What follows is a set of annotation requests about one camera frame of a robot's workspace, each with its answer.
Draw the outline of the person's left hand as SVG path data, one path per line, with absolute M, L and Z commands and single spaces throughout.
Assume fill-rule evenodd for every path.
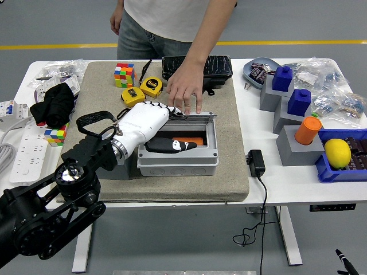
M 189 115 L 192 111 L 192 96 L 196 97 L 195 111 L 201 113 L 204 64 L 185 59 L 167 84 L 168 105 L 175 106 Z

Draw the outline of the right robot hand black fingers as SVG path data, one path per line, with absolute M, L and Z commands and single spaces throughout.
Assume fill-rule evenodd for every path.
M 337 271 L 338 274 L 359 275 L 359 272 L 356 271 L 353 264 L 345 257 L 345 255 L 339 249 L 336 249 L 335 252 L 337 256 L 339 257 L 339 259 L 341 260 L 341 262 L 344 264 L 344 267 L 346 269 L 345 271 L 338 270 Z

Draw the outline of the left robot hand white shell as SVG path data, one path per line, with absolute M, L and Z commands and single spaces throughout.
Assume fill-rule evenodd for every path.
M 144 144 L 146 150 L 154 153 L 177 154 L 197 147 L 195 142 L 182 142 L 165 137 L 156 137 L 171 116 L 181 116 L 176 107 L 163 103 L 144 101 L 137 103 L 118 122 L 120 134 L 114 134 L 111 143 L 118 160 L 127 159 L 135 147 Z

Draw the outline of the person's right hand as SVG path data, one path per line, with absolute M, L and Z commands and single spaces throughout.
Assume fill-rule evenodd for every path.
M 112 13 L 112 16 L 110 17 L 110 28 L 114 34 L 117 36 L 119 35 L 120 30 L 120 24 L 122 21 L 122 10 L 117 10 Z

